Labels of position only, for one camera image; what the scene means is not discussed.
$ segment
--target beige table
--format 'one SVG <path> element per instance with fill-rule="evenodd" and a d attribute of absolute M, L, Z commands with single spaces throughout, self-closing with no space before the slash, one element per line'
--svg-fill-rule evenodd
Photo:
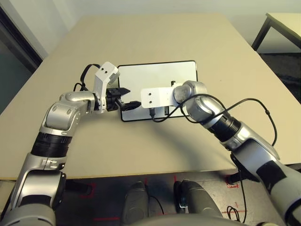
<path fill-rule="evenodd" d="M 270 27 L 301 48 L 301 13 L 267 13 L 252 48 L 257 50 Z"/>
<path fill-rule="evenodd" d="M 301 162 L 301 105 L 224 16 L 90 16 L 66 35 L 0 116 L 0 178 L 17 177 L 46 110 L 72 90 L 87 64 L 182 60 L 197 62 L 198 80 L 226 106 L 260 99 L 277 125 L 282 163 Z M 86 76 L 90 88 L 94 72 Z M 273 140 L 257 103 L 231 113 Z M 199 125 L 184 118 L 122 122 L 117 111 L 83 118 L 67 154 L 69 178 L 235 168 L 230 153 Z"/>

